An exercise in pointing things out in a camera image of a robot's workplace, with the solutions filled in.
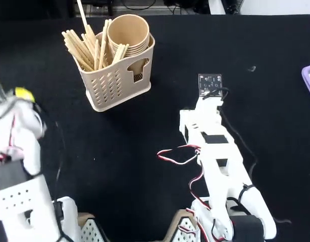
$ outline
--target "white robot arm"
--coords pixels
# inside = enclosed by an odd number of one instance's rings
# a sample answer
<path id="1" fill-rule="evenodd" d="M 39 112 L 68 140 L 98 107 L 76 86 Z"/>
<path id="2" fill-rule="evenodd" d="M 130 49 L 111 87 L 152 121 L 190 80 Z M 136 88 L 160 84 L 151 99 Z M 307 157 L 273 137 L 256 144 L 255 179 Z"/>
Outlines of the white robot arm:
<path id="1" fill-rule="evenodd" d="M 23 88 L 15 92 L 6 96 L 0 86 L 0 220 L 10 242 L 66 241 L 41 173 L 37 139 L 45 124 L 34 110 L 32 94 Z M 62 231 L 81 241 L 75 202 L 64 197 L 58 203 Z"/>
<path id="2" fill-rule="evenodd" d="M 222 90 L 221 75 L 199 75 L 195 110 L 180 111 L 179 130 L 188 145 L 199 147 L 197 163 L 202 173 L 197 179 L 204 176 L 210 195 L 197 197 L 190 211 L 209 242 L 273 239 L 275 222 L 243 166 L 234 139 L 221 125 Z"/>

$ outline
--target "black tabletop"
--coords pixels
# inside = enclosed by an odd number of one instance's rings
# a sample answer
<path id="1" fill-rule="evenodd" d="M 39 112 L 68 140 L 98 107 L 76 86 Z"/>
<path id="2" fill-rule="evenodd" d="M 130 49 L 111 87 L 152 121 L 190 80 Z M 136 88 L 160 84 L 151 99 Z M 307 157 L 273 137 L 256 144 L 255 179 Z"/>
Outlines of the black tabletop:
<path id="1" fill-rule="evenodd" d="M 179 110 L 195 107 L 197 74 L 221 73 L 231 90 L 225 114 L 259 159 L 253 182 L 271 213 L 292 221 L 278 225 L 275 241 L 310 241 L 310 93 L 301 76 L 310 16 L 146 19 L 156 40 L 152 88 L 104 113 L 91 108 L 63 45 L 62 31 L 83 32 L 80 19 L 0 22 L 3 86 L 30 89 L 63 126 L 70 159 L 59 195 L 94 214 L 113 241 L 163 239 L 176 210 L 190 206 L 187 183 L 199 167 L 156 153 L 184 143 Z M 95 32 L 103 21 L 88 20 Z M 236 143 L 248 168 L 253 159 Z M 52 126 L 41 148 L 53 194 L 62 146 Z M 203 181 L 195 189 L 207 194 Z"/>

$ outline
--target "beige plastic basket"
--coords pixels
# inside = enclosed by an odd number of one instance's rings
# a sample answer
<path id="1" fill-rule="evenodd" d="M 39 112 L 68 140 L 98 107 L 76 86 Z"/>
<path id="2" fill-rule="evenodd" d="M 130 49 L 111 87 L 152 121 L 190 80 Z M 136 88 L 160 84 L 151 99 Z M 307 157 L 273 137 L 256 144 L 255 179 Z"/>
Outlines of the beige plastic basket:
<path id="1" fill-rule="evenodd" d="M 97 34 L 101 42 L 102 33 Z M 103 112 L 122 102 L 138 96 L 150 89 L 150 71 L 155 40 L 150 35 L 148 48 L 142 53 L 124 58 L 98 71 L 86 72 L 75 60 L 83 83 L 86 96 L 95 111 Z M 141 74 L 135 75 L 127 69 L 135 62 L 145 59 Z M 106 61 L 112 62 L 111 50 L 106 48 Z"/>

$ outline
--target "wooden chopstick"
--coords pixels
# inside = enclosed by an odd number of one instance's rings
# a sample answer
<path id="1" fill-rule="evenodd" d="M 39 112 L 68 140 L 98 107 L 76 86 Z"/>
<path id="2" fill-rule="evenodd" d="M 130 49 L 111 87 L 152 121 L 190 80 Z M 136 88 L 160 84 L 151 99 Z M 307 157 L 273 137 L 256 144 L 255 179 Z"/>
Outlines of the wooden chopstick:
<path id="1" fill-rule="evenodd" d="M 113 60 L 113 64 L 117 63 L 120 60 L 124 50 L 125 50 L 125 46 L 123 44 L 119 44 L 117 52 Z"/>
<path id="2" fill-rule="evenodd" d="M 126 44 L 125 49 L 124 49 L 124 51 L 123 51 L 123 53 L 122 53 L 120 59 L 123 59 L 123 58 L 125 57 L 125 54 L 126 54 L 126 52 L 127 52 L 127 50 L 128 50 L 128 47 L 129 47 L 129 44 Z"/>
<path id="3" fill-rule="evenodd" d="M 94 55 L 94 49 L 91 48 L 91 45 L 90 45 L 90 42 L 86 39 L 85 35 L 84 34 L 81 34 L 81 37 L 86 45 L 86 47 L 89 49 L 91 55 L 93 56 Z"/>
<path id="4" fill-rule="evenodd" d="M 98 70 L 99 68 L 98 54 L 99 54 L 99 41 L 96 39 L 95 45 L 94 45 L 94 70 L 95 71 Z"/>
<path id="5" fill-rule="evenodd" d="M 81 53 L 78 51 L 78 49 L 75 48 L 74 44 L 69 39 L 65 39 L 65 46 L 68 49 L 74 51 L 77 55 L 81 56 L 83 61 L 92 68 L 92 63 L 89 61 L 89 59 L 86 56 L 81 55 Z"/>
<path id="6" fill-rule="evenodd" d="M 80 39 L 79 41 L 77 41 L 74 35 L 69 30 L 67 30 L 65 39 L 68 39 L 73 44 L 73 46 L 78 50 L 81 56 L 84 56 L 89 60 L 89 62 L 93 63 L 93 58 L 89 50 L 84 46 Z"/>
<path id="7" fill-rule="evenodd" d="M 100 48 L 100 62 L 99 62 L 99 69 L 102 69 L 102 66 L 104 64 L 104 57 L 105 57 L 105 50 L 106 50 L 106 37 L 107 33 L 105 32 L 108 29 L 108 20 L 105 20 L 105 25 L 102 30 L 102 39 L 101 39 L 101 48 Z"/>
<path id="8" fill-rule="evenodd" d="M 84 13 L 84 10 L 83 10 L 82 2 L 81 2 L 81 0 L 77 0 L 76 2 L 78 4 L 78 6 L 79 6 L 80 15 L 81 15 L 81 18 L 82 18 L 82 22 L 83 22 L 83 26 L 84 26 L 85 32 L 87 32 L 87 25 L 88 25 L 88 23 L 86 22 L 86 18 L 85 18 L 85 13 Z"/>
<path id="9" fill-rule="evenodd" d="M 92 72 L 93 69 L 81 58 L 81 56 L 77 55 L 72 49 L 68 49 L 68 52 L 71 53 L 76 60 L 85 68 L 87 71 Z"/>
<path id="10" fill-rule="evenodd" d="M 82 42 L 82 40 L 79 38 L 79 36 L 74 32 L 73 29 L 70 30 L 71 36 L 75 39 L 77 45 L 81 49 L 81 51 L 85 54 L 86 57 L 89 58 L 90 61 L 93 61 L 93 56 L 91 55 L 89 49 L 87 46 Z"/>

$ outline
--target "red and white wire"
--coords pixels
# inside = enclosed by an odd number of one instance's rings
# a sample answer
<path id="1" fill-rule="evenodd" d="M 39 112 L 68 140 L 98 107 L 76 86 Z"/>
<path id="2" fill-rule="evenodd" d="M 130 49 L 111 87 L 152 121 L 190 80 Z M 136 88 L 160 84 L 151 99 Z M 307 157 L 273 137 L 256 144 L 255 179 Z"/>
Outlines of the red and white wire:
<path id="1" fill-rule="evenodd" d="M 187 233 L 187 234 L 193 234 L 194 236 L 196 236 L 196 232 L 198 231 L 197 229 L 196 230 L 191 230 L 191 229 L 188 229 L 186 227 L 184 227 L 183 225 L 177 225 L 178 229 L 184 233 Z"/>
<path id="2" fill-rule="evenodd" d="M 189 189 L 190 189 L 190 192 L 192 194 L 192 196 L 194 198 L 196 198 L 197 200 L 199 200 L 207 209 L 211 210 L 211 207 L 210 205 L 208 205 L 207 203 L 205 203 L 198 195 L 196 195 L 193 190 L 192 190 L 192 184 L 197 181 L 197 180 L 200 180 L 202 177 L 203 177 L 203 166 L 202 166 L 202 163 L 200 162 L 200 165 L 201 165 L 201 174 L 196 176 L 195 178 L 193 178 L 190 182 L 189 182 Z"/>
<path id="3" fill-rule="evenodd" d="M 186 208 L 186 211 L 191 213 L 191 214 L 193 214 L 193 216 L 194 216 L 194 210 Z M 197 226 L 199 227 L 201 233 L 203 234 L 205 242 L 210 242 L 209 241 L 209 237 L 207 236 L 207 234 L 206 234 L 206 232 L 204 230 L 204 227 L 202 226 L 202 224 L 198 220 L 197 220 Z"/>
<path id="4" fill-rule="evenodd" d="M 176 165 L 186 165 L 187 163 L 189 163 L 190 161 L 193 161 L 198 156 L 198 154 L 200 153 L 200 147 L 196 146 L 196 145 L 181 145 L 181 146 L 178 146 L 177 148 L 184 148 L 184 147 L 192 147 L 196 150 L 196 154 L 184 162 L 177 162 L 176 160 L 173 160 L 171 158 L 168 158 L 168 157 L 162 155 L 162 154 L 169 152 L 173 149 L 161 150 L 157 153 L 157 157 L 159 159 L 169 161 L 169 162 L 176 164 Z"/>

